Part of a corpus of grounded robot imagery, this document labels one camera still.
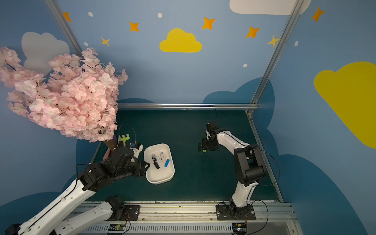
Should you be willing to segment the black usb flash drive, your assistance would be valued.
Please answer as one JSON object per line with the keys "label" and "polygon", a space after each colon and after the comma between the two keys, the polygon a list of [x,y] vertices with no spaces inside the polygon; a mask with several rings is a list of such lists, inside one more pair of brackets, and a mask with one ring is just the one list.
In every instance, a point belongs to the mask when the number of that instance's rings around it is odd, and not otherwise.
{"label": "black usb flash drive", "polygon": [[160,166],[159,166],[159,164],[158,164],[157,158],[156,158],[156,157],[152,157],[152,160],[153,160],[153,164],[154,164],[154,166],[156,167],[156,169],[159,169]]}

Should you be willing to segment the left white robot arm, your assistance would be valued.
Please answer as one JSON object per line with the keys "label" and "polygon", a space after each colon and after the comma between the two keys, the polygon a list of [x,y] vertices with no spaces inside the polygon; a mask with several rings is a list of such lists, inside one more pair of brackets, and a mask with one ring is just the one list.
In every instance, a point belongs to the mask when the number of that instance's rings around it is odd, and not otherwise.
{"label": "left white robot arm", "polygon": [[10,225],[7,235],[49,235],[83,201],[102,188],[127,176],[142,177],[150,164],[140,161],[129,147],[118,147],[105,160],[93,163],[77,175],[71,185],[30,220]]}

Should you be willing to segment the blue usb flash drive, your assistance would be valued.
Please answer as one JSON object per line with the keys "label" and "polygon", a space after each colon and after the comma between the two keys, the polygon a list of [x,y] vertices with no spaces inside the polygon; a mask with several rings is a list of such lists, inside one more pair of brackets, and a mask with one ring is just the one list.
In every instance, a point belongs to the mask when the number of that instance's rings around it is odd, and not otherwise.
{"label": "blue usb flash drive", "polygon": [[167,167],[167,166],[168,166],[168,164],[169,164],[169,162],[170,162],[170,159],[167,159],[167,160],[166,160],[166,162],[165,162],[165,165],[164,165],[164,167]]}

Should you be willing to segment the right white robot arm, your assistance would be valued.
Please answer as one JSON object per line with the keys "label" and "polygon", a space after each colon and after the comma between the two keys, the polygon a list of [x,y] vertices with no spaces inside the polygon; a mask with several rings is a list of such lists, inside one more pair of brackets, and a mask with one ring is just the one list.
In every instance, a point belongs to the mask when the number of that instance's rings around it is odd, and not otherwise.
{"label": "right white robot arm", "polygon": [[217,151],[220,146],[225,147],[234,156],[238,183],[231,203],[236,209],[245,208],[256,186],[267,174],[261,149],[241,141],[228,130],[217,129],[206,131],[206,137],[202,139],[199,150]]}

